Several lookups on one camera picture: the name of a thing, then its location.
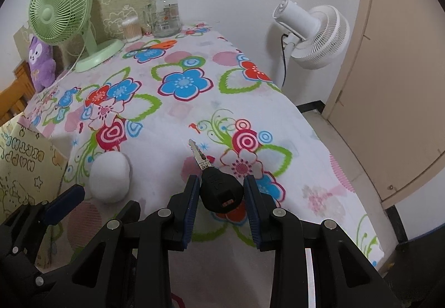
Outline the white round case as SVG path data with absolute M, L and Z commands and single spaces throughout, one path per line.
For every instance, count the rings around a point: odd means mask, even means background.
M 99 155 L 91 165 L 88 187 L 91 196 L 101 203 L 122 201 L 130 190 L 131 168 L 119 151 Z

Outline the black car key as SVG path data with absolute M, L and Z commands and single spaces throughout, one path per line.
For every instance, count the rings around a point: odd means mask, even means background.
M 217 169 L 192 139 L 189 146 L 201 169 L 199 193 L 204 207 L 215 214 L 226 214 L 238 208 L 244 193 L 239 180 Z

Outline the yellow birthday storage box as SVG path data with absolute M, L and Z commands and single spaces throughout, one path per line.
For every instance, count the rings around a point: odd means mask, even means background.
M 1 221 L 18 207 L 52 201 L 68 159 L 19 114 L 1 126 Z

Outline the wooden chair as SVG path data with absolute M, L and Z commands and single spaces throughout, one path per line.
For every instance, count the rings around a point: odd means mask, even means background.
M 28 102 L 35 95 L 35 87 L 31 79 L 30 67 L 27 61 L 22 61 L 16 67 L 14 76 L 14 82 L 5 90 L 1 91 L 1 125 L 24 112 Z

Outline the purple plush toy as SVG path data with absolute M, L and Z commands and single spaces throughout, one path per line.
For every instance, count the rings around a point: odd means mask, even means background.
M 37 93 L 50 87 L 56 79 L 53 47 L 33 36 L 29 45 L 28 64 Z

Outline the floral tablecloth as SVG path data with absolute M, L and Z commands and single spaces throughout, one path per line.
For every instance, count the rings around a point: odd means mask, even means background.
M 69 158 L 61 191 L 85 186 L 86 201 L 52 228 L 38 267 L 69 263 L 127 200 L 141 218 L 167 205 L 201 171 L 193 139 L 216 167 L 303 221 L 339 223 L 375 267 L 384 256 L 357 194 L 296 106 L 255 63 L 205 23 L 172 38 L 148 36 L 88 72 L 71 72 L 36 94 L 25 116 Z M 130 161 L 125 201 L 104 205 L 88 188 L 108 151 Z M 170 253 L 174 307 L 268 307 L 273 252 L 259 252 L 244 204 L 228 213 L 201 204 L 184 253 Z

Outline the beige door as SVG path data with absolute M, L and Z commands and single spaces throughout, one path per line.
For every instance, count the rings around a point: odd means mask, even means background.
M 387 208 L 444 168 L 444 9 L 438 0 L 367 2 L 327 118 Z

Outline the cotton swab container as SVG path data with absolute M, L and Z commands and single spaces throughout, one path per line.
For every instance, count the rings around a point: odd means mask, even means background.
M 125 40 L 130 43 L 143 37 L 138 16 L 132 16 L 122 21 L 122 30 Z

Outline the green desk fan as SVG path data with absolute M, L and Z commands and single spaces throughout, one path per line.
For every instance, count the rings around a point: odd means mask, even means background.
M 74 63 L 78 73 L 93 69 L 115 56 L 124 42 L 113 38 L 96 42 L 90 21 L 93 0 L 30 0 L 28 16 L 33 33 L 44 43 L 55 46 L 81 36 L 84 51 Z

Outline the glass jar with black lid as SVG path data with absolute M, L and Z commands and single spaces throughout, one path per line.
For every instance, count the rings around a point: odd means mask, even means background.
M 182 29 L 177 0 L 148 0 L 144 18 L 156 38 L 176 35 Z

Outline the white standing fan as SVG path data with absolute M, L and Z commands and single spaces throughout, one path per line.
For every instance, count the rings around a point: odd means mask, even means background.
M 346 49 L 351 29 L 346 18 L 332 5 L 310 10 L 283 0 L 272 14 L 288 31 L 284 38 L 284 63 L 294 59 L 303 69 L 322 69 Z

